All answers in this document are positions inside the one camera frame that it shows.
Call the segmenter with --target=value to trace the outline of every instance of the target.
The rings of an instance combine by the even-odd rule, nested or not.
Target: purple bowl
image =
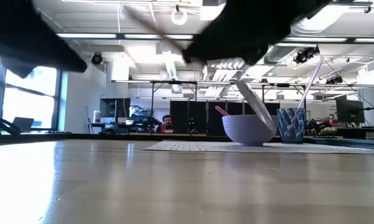
[[[271,115],[271,117],[278,129],[278,116]],[[225,133],[232,141],[246,146],[262,146],[276,134],[270,131],[257,115],[224,116],[223,126]]]

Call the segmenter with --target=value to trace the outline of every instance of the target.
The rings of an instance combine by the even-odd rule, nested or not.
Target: window
[[[54,96],[57,81],[57,70],[55,68],[36,67],[30,75],[24,79],[7,70],[6,83],[38,91],[46,95]]]
[[[34,118],[32,128],[51,128],[54,99],[39,96],[15,88],[6,88],[3,118],[13,122],[14,118]]]

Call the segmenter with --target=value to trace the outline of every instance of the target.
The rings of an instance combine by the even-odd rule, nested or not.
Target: person
[[[163,124],[157,129],[157,133],[174,133],[172,116],[167,114],[162,118]]]

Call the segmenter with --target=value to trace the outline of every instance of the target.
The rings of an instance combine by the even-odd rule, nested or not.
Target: blue cup
[[[304,140],[304,124],[306,123],[306,110],[297,108],[278,109],[279,133],[282,143],[302,144]]]

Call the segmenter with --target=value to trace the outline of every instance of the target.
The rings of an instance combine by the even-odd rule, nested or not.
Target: computer monitor
[[[365,123],[363,103],[345,99],[336,99],[337,121],[346,123]]]
[[[130,98],[106,98],[100,101],[102,118],[115,117],[115,102],[117,101],[117,117],[128,118],[130,114]]]

